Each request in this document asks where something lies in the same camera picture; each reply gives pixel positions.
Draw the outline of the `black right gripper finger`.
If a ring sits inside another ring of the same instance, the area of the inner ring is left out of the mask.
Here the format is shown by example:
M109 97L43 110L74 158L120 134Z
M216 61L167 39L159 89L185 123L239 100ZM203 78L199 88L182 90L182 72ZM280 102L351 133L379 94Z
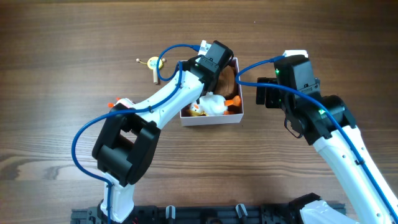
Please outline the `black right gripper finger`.
M257 79L257 84L265 83L266 77L259 77ZM264 105L266 102L266 87L257 86L256 87L256 104Z
M279 105L280 92L276 88L267 87L266 88L266 108L280 108Z

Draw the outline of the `brown plush toy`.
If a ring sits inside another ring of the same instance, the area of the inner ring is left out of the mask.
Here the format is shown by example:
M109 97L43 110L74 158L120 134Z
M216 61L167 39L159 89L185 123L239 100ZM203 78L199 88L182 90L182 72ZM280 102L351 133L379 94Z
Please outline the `brown plush toy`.
M227 66L220 73L214 94L221 95L227 100L230 100L237 95L237 92L238 86L235 82L235 68Z

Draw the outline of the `white plush duck yellow hat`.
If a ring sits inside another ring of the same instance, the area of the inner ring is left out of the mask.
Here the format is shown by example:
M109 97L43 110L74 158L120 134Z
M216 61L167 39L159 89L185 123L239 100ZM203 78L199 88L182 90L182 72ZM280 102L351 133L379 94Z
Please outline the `white plush duck yellow hat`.
M196 101L189 105L186 112L190 116L221 116L234 114L228 109L229 106L240 107L242 99L236 95L231 100L227 100L222 95L214 95L208 92L205 96L199 97Z

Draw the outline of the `white pink plush duck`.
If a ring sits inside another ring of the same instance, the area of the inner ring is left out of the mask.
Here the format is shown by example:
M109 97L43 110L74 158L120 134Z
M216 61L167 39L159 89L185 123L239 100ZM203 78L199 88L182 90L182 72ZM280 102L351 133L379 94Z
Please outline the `white pink plush duck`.
M134 103L129 98L116 98L115 103L108 103L108 108L112 108L118 104L121 104L127 108L132 108Z

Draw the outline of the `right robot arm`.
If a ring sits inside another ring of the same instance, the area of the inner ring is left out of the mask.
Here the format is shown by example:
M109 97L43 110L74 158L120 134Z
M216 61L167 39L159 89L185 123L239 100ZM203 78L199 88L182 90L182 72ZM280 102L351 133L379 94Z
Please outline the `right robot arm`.
M372 160L356 120L336 95L322 96L305 52L270 59L274 78L258 78L258 104L279 108L291 133L330 166L361 223L397 223L397 197Z

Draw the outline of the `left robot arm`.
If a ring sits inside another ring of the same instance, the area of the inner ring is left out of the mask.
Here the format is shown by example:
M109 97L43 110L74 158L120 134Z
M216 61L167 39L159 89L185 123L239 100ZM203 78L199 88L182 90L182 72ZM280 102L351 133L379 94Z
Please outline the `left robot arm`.
M179 61L166 85L148 99L133 103L122 98L106 115L92 150L107 183L98 205L106 223L124 223L134 210L135 184L148 170L162 128L185 106L213 91L219 75L234 53L214 41L209 47L194 45L198 55Z

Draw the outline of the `yellow wooden rattle drum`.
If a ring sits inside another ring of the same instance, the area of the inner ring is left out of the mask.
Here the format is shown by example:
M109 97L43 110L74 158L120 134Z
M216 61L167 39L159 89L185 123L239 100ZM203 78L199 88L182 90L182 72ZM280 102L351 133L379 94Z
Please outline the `yellow wooden rattle drum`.
M136 62L147 65L149 67L149 69L152 70L153 82L154 82L154 84L158 85L159 78L158 78L157 69L161 69L164 66L166 59L165 58L160 59L158 57L151 57L147 62L143 62L141 59L137 58Z

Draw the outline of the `pink cardboard box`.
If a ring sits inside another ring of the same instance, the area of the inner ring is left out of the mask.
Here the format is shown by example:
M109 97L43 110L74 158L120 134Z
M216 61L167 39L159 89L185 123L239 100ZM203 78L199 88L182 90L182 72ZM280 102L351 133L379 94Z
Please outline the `pink cardboard box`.
M232 62L228 65L235 68L235 77L239 72L239 64L238 59L234 58ZM221 115L221 116L190 116L186 110L189 108L189 103L186 107L180 110L180 119L182 122L182 126L199 126L199 125L210 125L210 124L229 124L229 123L239 123L244 114L244 106L243 106L243 94L242 89L239 84L237 95L239 95L242 99L242 104L240 107L237 106L229 106L228 109L233 111L234 114L230 115Z

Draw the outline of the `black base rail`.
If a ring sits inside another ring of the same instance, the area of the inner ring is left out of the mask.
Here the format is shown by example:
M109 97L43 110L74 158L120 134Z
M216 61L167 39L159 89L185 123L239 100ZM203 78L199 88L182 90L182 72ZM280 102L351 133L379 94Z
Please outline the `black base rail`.
M295 223L286 203L245 206L246 218L239 218L235 206L177 207L175 218L166 217L165 207L136 206L125 223Z

